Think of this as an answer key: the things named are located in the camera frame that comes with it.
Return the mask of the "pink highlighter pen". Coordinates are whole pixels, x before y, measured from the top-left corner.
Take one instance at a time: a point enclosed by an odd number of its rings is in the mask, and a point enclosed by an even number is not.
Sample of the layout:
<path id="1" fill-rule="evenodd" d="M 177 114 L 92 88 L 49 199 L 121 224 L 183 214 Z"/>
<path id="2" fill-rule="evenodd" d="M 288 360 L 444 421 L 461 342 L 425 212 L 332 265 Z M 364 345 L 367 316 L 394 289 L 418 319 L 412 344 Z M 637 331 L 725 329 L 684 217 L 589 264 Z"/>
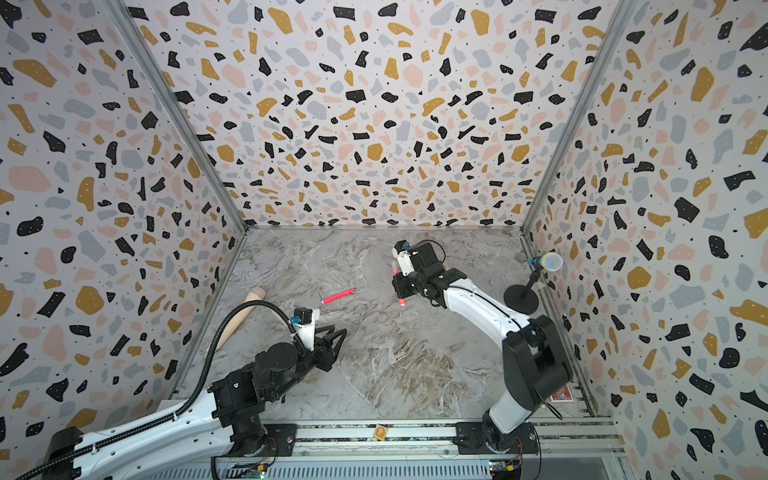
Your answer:
<path id="1" fill-rule="evenodd" d="M 401 289 L 400 289 L 402 278 L 401 278 L 399 266 L 398 266 L 398 263 L 395 260 L 393 260 L 391 262 L 391 266 L 392 266 L 392 270 L 393 270 L 392 285 L 393 285 L 393 288 L 395 290 L 396 298 L 397 298 L 399 306 L 400 307 L 404 307 L 406 305 L 406 301 L 403 298 L 402 293 L 401 293 Z"/>
<path id="2" fill-rule="evenodd" d="M 339 293 L 336 293 L 334 295 L 331 295 L 331 296 L 328 296 L 326 298 L 323 298 L 321 300 L 321 302 L 322 302 L 323 305 L 330 304 L 330 303 L 335 302 L 337 300 L 340 300 L 340 299 L 342 299 L 344 297 L 352 295 L 353 293 L 356 292 L 356 290 L 357 290 L 356 288 L 344 290 L 342 292 L 339 292 Z"/>

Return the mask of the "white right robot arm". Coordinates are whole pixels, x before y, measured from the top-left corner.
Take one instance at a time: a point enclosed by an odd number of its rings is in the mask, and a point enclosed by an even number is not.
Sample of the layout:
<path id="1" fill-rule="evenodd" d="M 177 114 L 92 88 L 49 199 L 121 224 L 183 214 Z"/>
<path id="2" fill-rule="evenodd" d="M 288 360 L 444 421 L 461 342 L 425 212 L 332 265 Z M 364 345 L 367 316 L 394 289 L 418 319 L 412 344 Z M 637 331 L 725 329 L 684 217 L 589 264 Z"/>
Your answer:
<path id="1" fill-rule="evenodd" d="M 549 317 L 533 318 L 505 306 L 456 269 L 431 276 L 399 272 L 392 285 L 400 299 L 420 295 L 460 315 L 499 348 L 504 391 L 485 414 L 492 432 L 512 433 L 572 380 L 565 345 Z"/>

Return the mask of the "red playing card box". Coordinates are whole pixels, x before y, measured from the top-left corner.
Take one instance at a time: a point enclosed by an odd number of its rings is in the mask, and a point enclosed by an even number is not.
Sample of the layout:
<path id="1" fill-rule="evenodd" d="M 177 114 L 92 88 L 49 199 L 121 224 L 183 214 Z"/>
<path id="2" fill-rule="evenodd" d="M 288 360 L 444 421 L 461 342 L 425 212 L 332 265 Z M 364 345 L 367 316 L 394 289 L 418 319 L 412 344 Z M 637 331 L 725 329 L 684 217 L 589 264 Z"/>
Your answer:
<path id="1" fill-rule="evenodd" d="M 552 402 L 557 402 L 557 403 L 573 402 L 574 397 L 573 397 L 573 393 L 571 391 L 570 385 L 569 384 L 564 385 L 558 391 L 553 393 L 550 396 L 550 399 Z"/>

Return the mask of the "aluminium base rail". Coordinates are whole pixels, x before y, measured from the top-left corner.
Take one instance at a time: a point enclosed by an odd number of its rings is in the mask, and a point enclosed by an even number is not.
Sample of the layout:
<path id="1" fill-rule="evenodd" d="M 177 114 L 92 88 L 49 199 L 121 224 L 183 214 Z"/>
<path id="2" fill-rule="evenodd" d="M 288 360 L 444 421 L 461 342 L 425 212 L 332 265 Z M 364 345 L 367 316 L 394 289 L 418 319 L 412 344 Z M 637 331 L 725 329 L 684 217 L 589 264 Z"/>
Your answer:
<path id="1" fill-rule="evenodd" d="M 385 441 L 373 438 L 377 425 Z M 270 423 L 277 456 L 202 457 L 141 479 L 631 479 L 606 418 L 532 418 L 498 453 L 468 419 Z"/>

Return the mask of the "blue toy microphone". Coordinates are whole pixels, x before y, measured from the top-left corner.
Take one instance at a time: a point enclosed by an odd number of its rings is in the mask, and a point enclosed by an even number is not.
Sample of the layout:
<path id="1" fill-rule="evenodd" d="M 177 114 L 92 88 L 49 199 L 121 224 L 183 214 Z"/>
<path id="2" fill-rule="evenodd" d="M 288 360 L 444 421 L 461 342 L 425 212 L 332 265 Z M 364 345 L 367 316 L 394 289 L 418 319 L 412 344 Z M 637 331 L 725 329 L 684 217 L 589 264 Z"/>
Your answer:
<path id="1" fill-rule="evenodd" d="M 563 267 L 564 260 L 556 252 L 547 252 L 544 255 L 529 258 L 527 264 L 536 270 L 557 272 Z"/>

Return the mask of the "small brown tag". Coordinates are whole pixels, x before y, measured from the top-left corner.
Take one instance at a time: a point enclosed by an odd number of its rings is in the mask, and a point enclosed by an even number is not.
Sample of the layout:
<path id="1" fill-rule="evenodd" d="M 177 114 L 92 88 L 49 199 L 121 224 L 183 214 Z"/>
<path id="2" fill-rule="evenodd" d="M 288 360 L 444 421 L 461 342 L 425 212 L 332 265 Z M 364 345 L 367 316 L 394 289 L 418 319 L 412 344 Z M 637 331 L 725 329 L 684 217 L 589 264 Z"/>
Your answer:
<path id="1" fill-rule="evenodd" d="M 383 425 L 377 425 L 374 430 L 373 438 L 377 441 L 385 441 L 388 428 Z"/>

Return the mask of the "aluminium corner post right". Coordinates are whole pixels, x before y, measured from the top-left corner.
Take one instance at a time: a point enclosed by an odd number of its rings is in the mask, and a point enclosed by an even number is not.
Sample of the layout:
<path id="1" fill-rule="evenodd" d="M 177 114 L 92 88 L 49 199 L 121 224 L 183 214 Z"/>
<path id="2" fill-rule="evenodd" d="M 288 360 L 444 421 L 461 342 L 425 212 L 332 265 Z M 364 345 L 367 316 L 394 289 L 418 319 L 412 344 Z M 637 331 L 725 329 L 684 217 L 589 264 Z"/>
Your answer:
<path id="1" fill-rule="evenodd" d="M 601 40 L 598 50 L 594 54 L 594 61 L 587 71 L 585 80 L 576 97 L 575 104 L 568 114 L 563 133 L 560 135 L 553 152 L 552 160 L 542 175 L 542 179 L 533 202 L 524 219 L 521 227 L 522 246 L 528 257 L 537 256 L 539 248 L 534 240 L 534 227 L 539 219 L 539 214 L 544 209 L 547 201 L 547 195 L 552 185 L 555 183 L 556 175 L 560 172 L 568 151 L 575 141 L 575 136 L 579 130 L 581 122 L 585 117 L 591 101 L 599 87 L 606 68 L 610 62 L 612 52 L 619 42 L 621 33 L 626 28 L 627 23 L 633 15 L 637 1 L 621 0 L 613 3 L 614 10 L 604 31 L 604 38 Z"/>

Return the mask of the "aluminium corner post left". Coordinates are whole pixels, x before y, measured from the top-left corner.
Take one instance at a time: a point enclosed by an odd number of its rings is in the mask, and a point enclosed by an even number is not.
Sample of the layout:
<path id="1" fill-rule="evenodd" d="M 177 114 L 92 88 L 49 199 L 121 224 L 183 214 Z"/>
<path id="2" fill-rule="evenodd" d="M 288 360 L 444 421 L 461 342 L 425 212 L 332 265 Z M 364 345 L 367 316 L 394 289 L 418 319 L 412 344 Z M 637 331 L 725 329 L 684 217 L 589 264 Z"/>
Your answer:
<path id="1" fill-rule="evenodd" d="M 117 31 L 122 35 L 129 47 L 130 52 L 136 59 L 138 65 L 146 75 L 146 80 L 152 86 L 157 94 L 163 109 L 169 115 L 171 123 L 176 128 L 184 145 L 192 152 L 192 157 L 198 163 L 201 173 L 208 184 L 208 188 L 217 198 L 221 212 L 227 219 L 227 225 L 233 228 L 232 238 L 234 242 L 232 247 L 226 251 L 226 262 L 220 270 L 220 277 L 217 281 L 217 287 L 212 294 L 206 312 L 202 318 L 197 335 L 189 344 L 183 360 L 179 363 L 176 379 L 173 383 L 172 391 L 174 393 L 181 389 L 186 375 L 189 373 L 196 354 L 198 353 L 204 335 L 210 326 L 216 309 L 223 298 L 225 289 L 228 286 L 229 279 L 234 271 L 243 247 L 247 242 L 247 226 L 237 213 L 236 206 L 229 197 L 221 178 L 219 177 L 214 165 L 210 162 L 207 152 L 202 142 L 196 135 L 194 128 L 185 116 L 179 102 L 176 100 L 172 88 L 164 80 L 161 68 L 156 62 L 152 52 L 143 39 L 139 27 L 135 24 L 128 6 L 123 1 L 108 1 L 105 10 L 115 25 Z"/>

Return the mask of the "beige toy microphone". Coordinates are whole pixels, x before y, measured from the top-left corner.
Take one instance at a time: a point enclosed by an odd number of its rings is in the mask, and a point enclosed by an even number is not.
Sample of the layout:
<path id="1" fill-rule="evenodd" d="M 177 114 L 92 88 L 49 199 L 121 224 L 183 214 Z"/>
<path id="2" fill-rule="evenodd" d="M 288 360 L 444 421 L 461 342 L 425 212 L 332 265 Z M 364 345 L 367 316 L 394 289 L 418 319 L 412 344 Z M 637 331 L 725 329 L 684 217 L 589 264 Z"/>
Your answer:
<path id="1" fill-rule="evenodd" d="M 263 300 L 266 297 L 266 291 L 261 287 L 255 287 L 253 288 L 248 295 L 245 298 L 245 301 L 254 301 L 254 300 Z M 254 309 L 253 306 L 243 308 L 240 310 L 227 324 L 225 327 L 221 338 L 216 344 L 215 352 L 218 352 L 222 346 L 227 342 L 227 340 L 232 336 L 232 334 L 238 329 L 238 327 L 243 323 L 243 321 L 248 317 L 248 315 L 251 313 L 251 311 Z"/>

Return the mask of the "aluminium corner post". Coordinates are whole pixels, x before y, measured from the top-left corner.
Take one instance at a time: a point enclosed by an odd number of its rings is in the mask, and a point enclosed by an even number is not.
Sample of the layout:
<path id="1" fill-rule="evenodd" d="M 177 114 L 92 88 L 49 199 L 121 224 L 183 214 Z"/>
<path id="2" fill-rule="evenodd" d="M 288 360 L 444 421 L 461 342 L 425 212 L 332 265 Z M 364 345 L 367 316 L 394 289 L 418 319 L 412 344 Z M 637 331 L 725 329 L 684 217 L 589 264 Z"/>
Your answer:
<path id="1" fill-rule="evenodd" d="M 610 62 L 612 52 L 619 42 L 621 33 L 626 28 L 627 23 L 633 15 L 637 1 L 621 0 L 613 3 L 614 10 L 604 31 L 604 38 L 601 40 L 598 50 L 594 54 L 594 61 L 587 71 L 585 80 L 576 97 L 575 104 L 568 114 L 563 133 L 560 135 L 553 152 L 552 160 L 542 175 L 542 179 L 533 202 L 524 219 L 521 227 L 522 246 L 528 257 L 537 256 L 539 248 L 534 240 L 534 227 L 539 219 L 539 214 L 544 209 L 547 201 L 547 195 L 552 185 L 555 183 L 556 175 L 560 172 L 568 151 L 575 141 L 575 136 L 579 130 L 581 122 L 585 117 L 591 101 L 599 87 L 606 68 Z"/>
<path id="2" fill-rule="evenodd" d="M 221 212 L 227 219 L 227 225 L 233 228 L 232 238 L 234 242 L 232 247 L 226 251 L 226 262 L 220 270 L 220 277 L 217 281 L 217 287 L 212 294 L 206 312 L 202 318 L 197 335 L 189 344 L 183 360 L 179 363 L 176 379 L 173 383 L 172 391 L 174 393 L 181 389 L 186 375 L 189 373 L 196 354 L 198 353 L 204 335 L 210 326 L 216 309 L 223 298 L 225 289 L 228 286 L 229 279 L 234 271 L 243 247 L 247 242 L 247 226 L 237 213 L 236 206 L 229 197 L 221 178 L 219 177 L 214 165 L 210 162 L 207 152 L 202 142 L 196 135 L 194 128 L 185 116 L 179 102 L 176 100 L 172 88 L 164 80 L 161 68 L 156 62 L 152 52 L 143 39 L 139 27 L 135 24 L 128 6 L 123 1 L 108 1 L 105 10 L 115 25 L 117 31 L 122 35 L 129 47 L 130 52 L 136 59 L 138 65 L 146 75 L 146 80 L 152 86 L 157 94 L 163 109 L 169 115 L 171 123 L 176 128 L 184 145 L 192 152 L 192 157 L 198 163 L 201 173 L 208 184 L 208 188 L 217 198 Z"/>

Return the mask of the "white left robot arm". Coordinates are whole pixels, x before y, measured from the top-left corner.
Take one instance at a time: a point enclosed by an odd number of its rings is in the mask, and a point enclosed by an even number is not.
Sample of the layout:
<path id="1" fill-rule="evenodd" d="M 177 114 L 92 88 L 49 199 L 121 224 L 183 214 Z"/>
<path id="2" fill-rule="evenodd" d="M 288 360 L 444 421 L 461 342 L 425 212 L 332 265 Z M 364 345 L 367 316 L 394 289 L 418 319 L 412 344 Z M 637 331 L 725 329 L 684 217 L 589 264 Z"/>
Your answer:
<path id="1" fill-rule="evenodd" d="M 195 399 L 116 428 L 54 435 L 44 479 L 141 479 L 202 457 L 280 453 L 280 440 L 261 415 L 314 370 L 336 362 L 346 330 L 321 328 L 304 354 L 280 342 L 215 381 Z"/>

